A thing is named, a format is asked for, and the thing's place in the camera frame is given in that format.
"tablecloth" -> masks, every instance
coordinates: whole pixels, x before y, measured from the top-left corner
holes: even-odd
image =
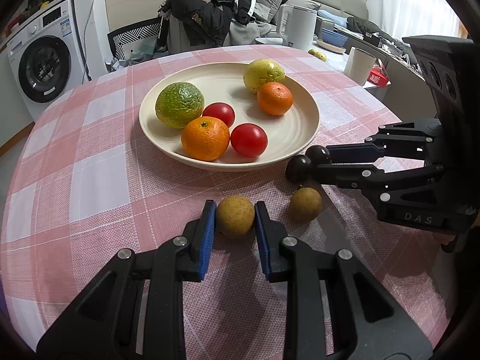
[[[270,216],[314,249],[348,248],[375,274],[435,345],[455,306],[451,256],[431,233],[381,223],[358,190],[311,182],[318,218],[298,227],[286,213],[297,186],[285,162],[215,173],[162,154],[138,113],[162,78],[191,66],[270,58],[313,95],[322,114],[316,144],[363,142],[397,122],[377,99],[305,52],[251,45],[171,55],[95,79],[56,100],[39,118],[16,166],[3,216],[0,263],[15,329],[32,348],[66,305],[121,248],[148,251],[182,233],[206,199],[264,200]],[[421,166],[385,158],[387,171]],[[184,284],[189,359],[280,359],[286,288],[265,281],[254,236],[216,237],[203,283]],[[328,312],[326,312],[328,330]]]

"mandarin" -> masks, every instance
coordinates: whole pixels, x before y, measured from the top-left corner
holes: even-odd
[[[290,90],[279,82],[267,82],[257,92],[258,105],[269,115],[281,116],[293,104]]]
[[[198,117],[187,124],[181,134],[183,150],[200,161],[216,160],[224,154],[229,142],[229,128],[216,117]]]

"white plate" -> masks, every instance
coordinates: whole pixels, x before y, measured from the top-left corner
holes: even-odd
[[[235,172],[254,170],[285,160],[304,149],[317,135],[320,112],[311,94],[297,81],[285,77],[283,82],[292,92],[293,105],[283,116],[270,116],[260,109],[256,95],[243,84],[247,64],[222,62],[189,67],[166,77],[147,93],[140,105],[140,126],[147,138],[165,154],[193,167],[213,171]],[[213,162],[194,160],[186,155],[180,137],[182,130],[158,120],[155,102],[171,83],[184,81],[195,85],[205,97],[205,107],[216,102],[230,104],[235,110],[233,129],[242,123],[254,123],[267,133],[268,146],[255,159],[238,155],[231,145]]]
[[[347,49],[344,49],[343,47],[333,46],[333,44],[325,43],[321,39],[317,39],[317,45],[324,48],[325,50],[333,51],[334,53],[337,53],[337,54],[343,54],[345,51],[347,51]]]

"blue bowl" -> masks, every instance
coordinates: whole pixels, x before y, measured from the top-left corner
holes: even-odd
[[[345,35],[322,28],[322,40],[333,46],[343,47],[348,38]]]

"blue gripper pad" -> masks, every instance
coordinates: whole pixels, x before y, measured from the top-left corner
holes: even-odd
[[[205,231],[203,232],[202,245],[200,247],[200,262],[198,264],[198,277],[200,280],[205,278],[208,271],[208,263],[212,255],[213,240],[215,237],[215,211],[217,205],[212,200],[210,200],[210,202],[212,203],[209,207],[207,206],[208,203],[205,204],[205,209],[208,209],[208,211],[205,212],[204,210],[202,218],[200,219],[201,223],[203,217],[206,216]]]
[[[263,227],[263,221],[265,219],[270,220],[265,207],[265,203],[258,202],[255,204],[255,234],[257,235],[258,252],[260,254],[262,272],[265,275],[265,279],[267,281],[270,281],[270,274],[272,273],[272,268],[270,266],[270,248],[268,246],[265,229]]]

